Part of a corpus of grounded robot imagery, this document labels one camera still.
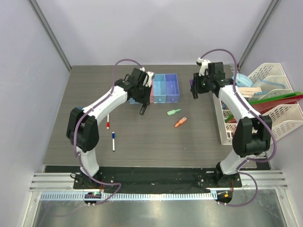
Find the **green utility knife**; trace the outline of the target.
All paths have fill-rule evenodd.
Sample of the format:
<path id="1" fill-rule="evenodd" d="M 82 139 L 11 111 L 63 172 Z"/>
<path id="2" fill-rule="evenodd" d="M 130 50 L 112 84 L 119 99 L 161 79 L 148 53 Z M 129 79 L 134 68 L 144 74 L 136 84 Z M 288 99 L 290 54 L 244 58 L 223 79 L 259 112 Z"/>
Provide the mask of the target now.
<path id="1" fill-rule="evenodd" d="M 170 111 L 167 111 L 167 115 L 171 116 L 171 115 L 174 115 L 176 113 L 179 113 L 180 111 L 181 111 L 181 109 L 170 110 Z"/>

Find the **purple capped black highlighter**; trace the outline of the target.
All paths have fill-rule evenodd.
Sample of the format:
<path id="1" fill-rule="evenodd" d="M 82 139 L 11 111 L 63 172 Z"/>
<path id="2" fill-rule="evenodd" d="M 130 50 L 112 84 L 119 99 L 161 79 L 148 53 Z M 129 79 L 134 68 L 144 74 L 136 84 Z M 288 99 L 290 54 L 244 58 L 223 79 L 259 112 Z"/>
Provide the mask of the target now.
<path id="1" fill-rule="evenodd" d="M 191 79 L 189 82 L 190 82 L 190 86 L 192 87 L 194 85 L 194 80 Z"/>

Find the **purple plastic box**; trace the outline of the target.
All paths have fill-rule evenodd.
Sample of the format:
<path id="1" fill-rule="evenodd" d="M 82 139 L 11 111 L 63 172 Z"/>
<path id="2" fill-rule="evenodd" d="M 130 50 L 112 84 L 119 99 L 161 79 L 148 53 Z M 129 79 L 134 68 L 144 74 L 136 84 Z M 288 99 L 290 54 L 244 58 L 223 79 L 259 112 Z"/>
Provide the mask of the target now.
<path id="1" fill-rule="evenodd" d="M 180 98 L 177 74 L 165 74 L 166 102 L 177 103 Z"/>

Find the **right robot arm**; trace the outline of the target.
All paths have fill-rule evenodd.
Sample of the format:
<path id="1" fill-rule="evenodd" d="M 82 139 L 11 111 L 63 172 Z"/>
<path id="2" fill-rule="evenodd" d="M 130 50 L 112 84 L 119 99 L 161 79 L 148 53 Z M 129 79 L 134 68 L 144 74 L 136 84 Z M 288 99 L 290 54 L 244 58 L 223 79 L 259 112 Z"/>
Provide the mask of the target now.
<path id="1" fill-rule="evenodd" d="M 250 159 L 268 151 L 271 142 L 272 120 L 252 108 L 241 95 L 233 79 L 225 77 L 223 63 L 199 58 L 198 73 L 190 81 L 193 98 L 212 92 L 227 105 L 237 127 L 232 138 L 232 151 L 216 165 L 214 182 L 219 187 L 230 187 L 237 178 L 238 170 Z"/>

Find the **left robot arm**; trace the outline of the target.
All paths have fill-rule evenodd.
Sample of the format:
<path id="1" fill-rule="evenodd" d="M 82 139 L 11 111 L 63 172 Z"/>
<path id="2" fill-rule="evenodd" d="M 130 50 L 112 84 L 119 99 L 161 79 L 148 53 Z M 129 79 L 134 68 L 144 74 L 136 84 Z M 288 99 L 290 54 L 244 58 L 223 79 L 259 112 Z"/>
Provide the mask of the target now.
<path id="1" fill-rule="evenodd" d="M 86 175 L 84 183 L 89 188 L 95 189 L 101 182 L 101 177 L 97 174 L 99 165 L 95 152 L 99 142 L 99 124 L 129 99 L 142 104 L 139 114 L 144 115 L 150 104 L 153 79 L 153 72 L 145 71 L 145 68 L 134 68 L 130 75 L 115 81 L 114 86 L 94 103 L 83 109 L 72 109 L 66 137 L 74 146 L 80 169 Z"/>

